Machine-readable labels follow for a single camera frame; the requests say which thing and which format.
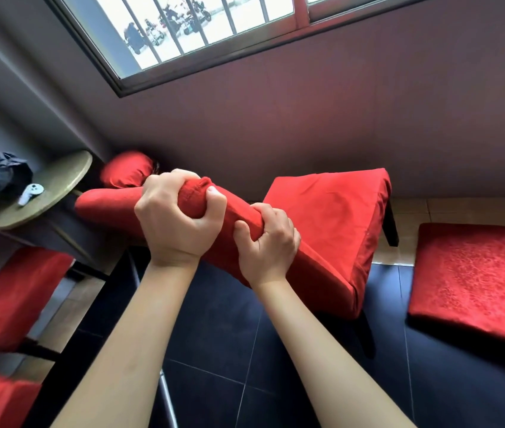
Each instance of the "right hand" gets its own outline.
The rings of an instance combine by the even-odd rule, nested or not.
[[[300,233],[284,210],[270,204],[251,205],[264,221],[264,233],[256,241],[251,239],[250,228],[244,221],[235,222],[234,238],[239,250],[239,266],[253,290],[266,282],[282,281],[296,256]]]

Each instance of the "white controller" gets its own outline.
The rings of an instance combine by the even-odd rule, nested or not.
[[[38,185],[36,183],[31,183],[25,190],[22,192],[21,197],[18,199],[18,204],[20,206],[27,205],[32,197],[36,195],[40,195],[44,192],[44,186]]]

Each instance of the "forearm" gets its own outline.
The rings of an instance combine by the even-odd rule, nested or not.
[[[167,343],[196,266],[150,263],[53,427],[147,427]]]
[[[287,281],[263,284],[256,294],[290,354],[322,427],[413,426]]]

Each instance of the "floor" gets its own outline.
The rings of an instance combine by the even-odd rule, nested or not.
[[[401,244],[390,248],[382,236],[377,263],[414,264],[422,222],[505,225],[505,199],[393,200],[393,209]],[[52,367],[28,357],[20,366],[16,377],[43,380],[25,426],[49,426],[86,372],[135,292],[132,259],[141,276],[148,251],[131,248],[105,285],[85,280],[64,302],[40,338],[63,349],[60,361]],[[372,266],[364,310],[377,347],[373,360],[363,355],[350,324],[320,320],[419,427],[505,426],[505,347],[410,328],[412,274],[408,266]],[[206,263],[185,298],[163,369],[181,428],[318,426],[254,294]],[[167,426],[163,420],[156,400],[150,426]]]

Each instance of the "chair leg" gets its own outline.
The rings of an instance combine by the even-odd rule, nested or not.
[[[107,281],[108,279],[110,279],[110,277],[108,275],[106,275],[105,273],[102,273],[99,270],[96,270],[93,267],[87,266],[86,264],[83,264],[79,261],[74,261],[74,264],[72,265],[70,270],[81,273],[83,275],[92,276],[94,278],[101,279],[102,281]]]
[[[389,246],[399,246],[399,235],[397,234],[397,226],[395,226],[395,218],[393,217],[393,209],[391,201],[387,201],[385,207],[385,216],[383,218],[383,232]]]
[[[22,340],[16,352],[53,362],[56,362],[60,356],[59,352],[43,347],[38,341],[28,337]]]
[[[368,359],[374,359],[376,353],[375,341],[373,340],[373,333],[369,327],[365,312],[361,311],[360,316],[356,318],[353,325],[357,339],[361,343],[363,354]]]

